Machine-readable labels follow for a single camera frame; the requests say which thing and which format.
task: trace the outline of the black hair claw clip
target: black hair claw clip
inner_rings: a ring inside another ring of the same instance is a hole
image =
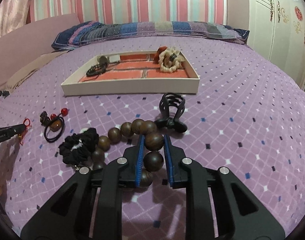
[[[174,117],[169,116],[170,106],[177,108]],[[185,99],[181,95],[175,93],[164,94],[160,100],[159,109],[162,118],[155,121],[158,129],[167,127],[168,129],[174,129],[178,133],[184,133],[187,131],[187,125],[179,121],[179,118],[185,111]]]

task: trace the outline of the sheer curtain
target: sheer curtain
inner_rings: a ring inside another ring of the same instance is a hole
[[[2,0],[0,37],[26,24],[29,0]]]

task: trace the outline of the shallow box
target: shallow box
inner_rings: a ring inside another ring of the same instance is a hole
[[[163,73],[160,65],[153,64],[156,51],[136,51],[105,54],[110,57],[120,56],[116,65],[108,65],[112,70],[100,76],[86,77],[86,72],[92,65],[98,63],[95,56],[77,69],[62,84],[65,96],[105,95],[105,94],[142,94],[142,93],[181,93],[196,94],[199,86],[199,76],[187,58],[180,53],[185,61],[184,70],[173,73]]]

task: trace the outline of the beige blanket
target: beige blanket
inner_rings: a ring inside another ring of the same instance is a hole
[[[17,87],[19,87],[27,78],[29,78],[38,69],[42,68],[44,65],[48,64],[54,58],[67,53],[67,51],[53,52],[49,54],[41,55],[34,61],[30,62],[28,65],[24,66],[22,69],[18,70],[11,78],[8,79],[4,90],[13,92]]]

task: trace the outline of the silver screw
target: silver screw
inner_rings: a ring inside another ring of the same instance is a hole
[[[81,168],[79,169],[79,172],[80,172],[81,174],[87,174],[87,173],[89,172],[89,168],[87,168],[87,167],[81,167]]]
[[[227,167],[221,167],[219,169],[219,171],[220,171],[220,173],[225,174],[225,175],[229,173],[229,169]]]
[[[127,159],[124,157],[121,157],[117,160],[117,163],[119,163],[119,164],[125,164],[126,162],[127,162]]]
[[[183,158],[182,162],[183,164],[191,164],[193,161],[191,160],[191,158]]]

